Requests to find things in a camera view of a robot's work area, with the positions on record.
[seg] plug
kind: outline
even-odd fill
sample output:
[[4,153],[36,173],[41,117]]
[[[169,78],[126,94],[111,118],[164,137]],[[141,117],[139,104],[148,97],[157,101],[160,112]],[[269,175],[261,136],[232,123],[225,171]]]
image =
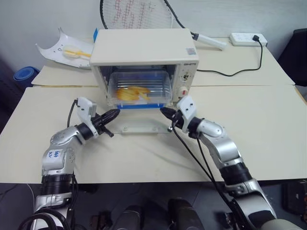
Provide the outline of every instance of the plug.
[[256,42],[259,41],[259,37],[257,35],[254,35],[253,40],[256,41]]

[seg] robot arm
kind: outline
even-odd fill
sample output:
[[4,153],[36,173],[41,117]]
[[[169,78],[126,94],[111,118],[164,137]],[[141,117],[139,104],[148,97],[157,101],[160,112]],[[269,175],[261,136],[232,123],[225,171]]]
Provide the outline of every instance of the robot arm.
[[237,146],[229,138],[224,127],[197,118],[195,103],[189,96],[177,103],[177,109],[178,111],[161,108],[161,112],[184,133],[189,133],[189,137],[199,138],[208,148],[224,179],[226,192],[233,197],[229,206],[238,226],[245,230],[257,230],[268,229],[267,226],[271,227],[269,222],[272,225],[278,223],[280,220],[276,219],[272,206],[257,180],[250,175]]
[[[105,125],[115,119],[118,109],[113,109],[103,115],[96,114],[96,104],[86,98],[77,100],[77,114],[81,124],[68,127],[55,135],[50,140],[50,146],[43,155],[42,185],[40,195],[35,200],[35,211],[41,215],[52,217],[56,226],[63,227],[60,221],[64,218],[73,229],[73,203],[71,182],[74,178],[75,159],[82,150],[87,140],[98,137],[102,133],[112,134]],[[61,218],[56,218],[50,212],[56,212]],[[45,221],[31,218],[33,230],[47,227]]]

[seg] oven label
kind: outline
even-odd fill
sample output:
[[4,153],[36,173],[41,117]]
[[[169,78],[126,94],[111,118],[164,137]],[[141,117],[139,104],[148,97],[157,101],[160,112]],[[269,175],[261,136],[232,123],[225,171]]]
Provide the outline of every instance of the oven label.
[[196,50],[194,48],[186,48],[188,55],[196,55]]

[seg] power strip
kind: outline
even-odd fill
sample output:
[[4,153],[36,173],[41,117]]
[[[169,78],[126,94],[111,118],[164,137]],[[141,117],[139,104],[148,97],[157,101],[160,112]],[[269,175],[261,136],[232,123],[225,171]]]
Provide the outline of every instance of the power strip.
[[253,40],[253,36],[257,35],[259,37],[259,41],[262,46],[266,46],[268,44],[267,39],[264,38],[262,34],[256,33],[231,33],[230,34],[230,42],[234,46],[260,46],[257,41]]

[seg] oven control knob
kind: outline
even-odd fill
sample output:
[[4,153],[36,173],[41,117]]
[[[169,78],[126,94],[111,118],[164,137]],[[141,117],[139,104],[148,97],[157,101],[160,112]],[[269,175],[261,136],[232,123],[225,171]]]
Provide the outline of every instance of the oven control knob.
[[179,95],[179,97],[184,97],[184,96],[186,96],[187,94],[188,94],[188,89],[187,89],[187,87],[185,87],[185,86],[181,86],[179,89],[178,89],[178,95]]

